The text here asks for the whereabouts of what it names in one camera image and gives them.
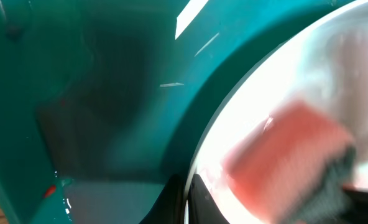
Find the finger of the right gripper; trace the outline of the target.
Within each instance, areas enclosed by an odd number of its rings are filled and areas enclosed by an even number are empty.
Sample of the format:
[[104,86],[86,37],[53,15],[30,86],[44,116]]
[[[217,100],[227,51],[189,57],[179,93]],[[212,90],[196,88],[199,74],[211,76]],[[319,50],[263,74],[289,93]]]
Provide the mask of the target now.
[[341,218],[346,223],[368,224],[368,189],[357,189],[351,185],[343,187],[351,205]]

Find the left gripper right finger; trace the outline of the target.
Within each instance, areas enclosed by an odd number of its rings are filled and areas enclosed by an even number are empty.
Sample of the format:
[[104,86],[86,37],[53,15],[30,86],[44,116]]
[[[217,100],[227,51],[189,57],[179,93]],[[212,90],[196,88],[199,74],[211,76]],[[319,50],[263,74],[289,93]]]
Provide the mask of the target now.
[[229,224],[198,174],[191,181],[188,209],[189,224]]

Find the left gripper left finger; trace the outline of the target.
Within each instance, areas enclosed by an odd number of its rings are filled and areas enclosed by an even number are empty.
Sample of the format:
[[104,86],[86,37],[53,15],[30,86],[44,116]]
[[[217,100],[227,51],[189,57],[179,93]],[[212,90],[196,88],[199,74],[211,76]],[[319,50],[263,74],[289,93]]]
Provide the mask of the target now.
[[183,224],[184,183],[179,175],[172,175],[140,224]]

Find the light blue plate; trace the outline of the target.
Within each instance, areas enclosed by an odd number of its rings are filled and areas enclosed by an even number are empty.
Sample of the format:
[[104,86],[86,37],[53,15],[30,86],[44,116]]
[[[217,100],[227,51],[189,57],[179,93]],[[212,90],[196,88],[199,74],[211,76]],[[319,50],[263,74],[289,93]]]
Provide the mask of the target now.
[[345,185],[368,189],[368,1],[354,1],[318,19],[250,69],[222,102],[193,158],[186,190],[201,176],[229,223],[270,223],[251,214],[228,185],[224,161],[279,109],[304,102],[352,136],[307,198],[272,223],[346,223]]

